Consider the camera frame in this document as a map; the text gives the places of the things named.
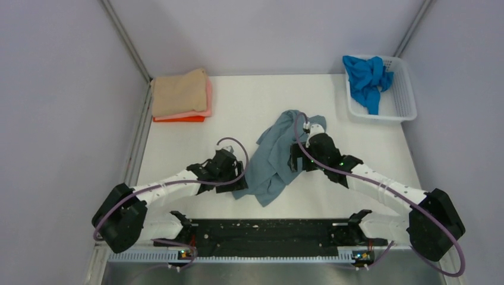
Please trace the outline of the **grey blue t shirt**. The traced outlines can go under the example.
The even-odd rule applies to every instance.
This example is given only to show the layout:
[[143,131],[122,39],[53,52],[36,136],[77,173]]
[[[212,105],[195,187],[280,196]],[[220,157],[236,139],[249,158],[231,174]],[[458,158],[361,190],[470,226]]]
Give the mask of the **grey blue t shirt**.
[[236,200],[252,195],[262,207],[266,207],[301,174],[300,171],[292,172],[288,165],[291,146],[296,143],[295,132],[298,132],[301,142],[307,139],[299,113],[299,110],[282,112],[276,122],[257,139],[258,148],[245,172],[248,188],[233,192]]

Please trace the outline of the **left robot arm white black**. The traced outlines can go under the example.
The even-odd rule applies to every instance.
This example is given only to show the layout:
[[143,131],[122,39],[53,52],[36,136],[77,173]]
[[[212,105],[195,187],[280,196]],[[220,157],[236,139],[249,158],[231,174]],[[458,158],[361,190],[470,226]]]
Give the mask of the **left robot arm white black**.
[[244,169],[244,163],[225,147],[213,158],[191,164],[158,182],[134,187],[121,183],[111,190],[92,218],[94,238],[104,241],[116,254],[152,239],[184,245],[191,236],[189,224],[179,214],[170,213],[167,206],[211,190],[243,190],[247,186]]

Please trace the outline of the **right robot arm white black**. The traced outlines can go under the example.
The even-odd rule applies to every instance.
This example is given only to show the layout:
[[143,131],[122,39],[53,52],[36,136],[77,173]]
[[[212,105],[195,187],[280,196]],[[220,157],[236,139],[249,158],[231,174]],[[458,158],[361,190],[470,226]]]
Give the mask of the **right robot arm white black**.
[[392,216],[370,213],[359,218],[348,229],[353,243],[363,245],[371,238],[387,239],[411,246],[429,261],[440,261],[451,249],[463,256],[458,241],[465,234],[465,226],[445,191],[425,191],[387,178],[361,159],[341,154],[325,133],[306,143],[293,143],[288,166],[293,172],[319,169],[330,181],[394,211]]

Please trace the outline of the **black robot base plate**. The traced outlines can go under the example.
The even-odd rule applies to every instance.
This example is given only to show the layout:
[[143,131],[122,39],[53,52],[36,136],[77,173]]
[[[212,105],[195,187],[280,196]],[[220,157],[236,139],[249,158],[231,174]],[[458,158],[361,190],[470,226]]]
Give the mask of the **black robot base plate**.
[[174,242],[198,257],[335,257],[342,246],[386,246],[346,219],[194,219]]

